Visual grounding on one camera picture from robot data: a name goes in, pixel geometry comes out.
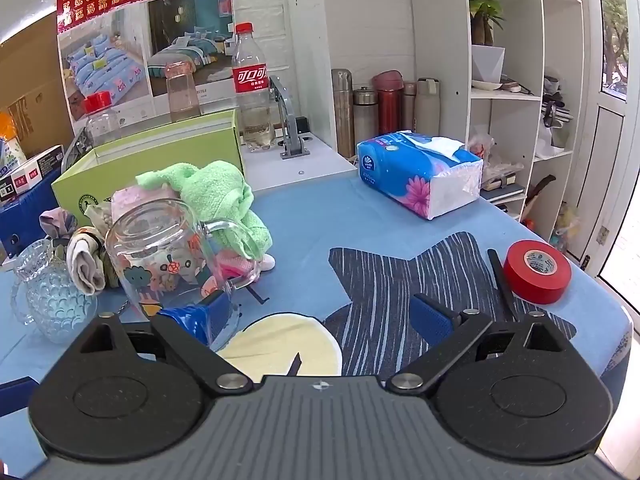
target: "green towel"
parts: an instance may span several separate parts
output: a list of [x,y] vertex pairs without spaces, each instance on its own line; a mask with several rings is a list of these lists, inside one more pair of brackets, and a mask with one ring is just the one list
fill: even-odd
[[254,239],[255,247],[235,229],[216,231],[213,236],[222,246],[249,260],[261,260],[273,244],[267,227],[249,209],[254,194],[233,164],[217,160],[200,170],[193,164],[181,162],[161,171],[143,173],[136,180],[145,189],[155,189],[167,182],[180,193],[180,198],[195,211],[200,221],[227,218],[244,226]]

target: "red thermos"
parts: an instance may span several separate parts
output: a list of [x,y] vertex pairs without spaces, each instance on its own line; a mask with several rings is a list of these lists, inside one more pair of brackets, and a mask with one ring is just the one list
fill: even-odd
[[402,74],[398,70],[378,74],[373,86],[378,92],[380,135],[398,132],[402,129]]

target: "door hinge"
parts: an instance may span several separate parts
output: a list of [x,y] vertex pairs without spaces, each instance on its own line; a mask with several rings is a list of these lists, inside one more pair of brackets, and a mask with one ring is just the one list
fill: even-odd
[[598,237],[596,238],[597,243],[600,245],[604,245],[604,242],[607,241],[607,236],[609,236],[609,230],[602,226],[600,228],[600,232],[598,233]]

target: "tree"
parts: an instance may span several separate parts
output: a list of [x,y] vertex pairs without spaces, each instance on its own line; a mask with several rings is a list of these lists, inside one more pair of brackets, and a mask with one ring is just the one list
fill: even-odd
[[615,73],[626,83],[626,67],[629,62],[626,0],[602,0],[602,18],[605,85],[609,86],[614,82]]

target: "red tape roll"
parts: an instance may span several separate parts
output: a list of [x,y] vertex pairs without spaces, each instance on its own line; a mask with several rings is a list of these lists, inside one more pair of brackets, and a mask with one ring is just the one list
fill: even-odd
[[536,240],[521,240],[507,252],[504,275],[511,290],[529,303],[558,301],[571,281],[571,265],[560,251]]

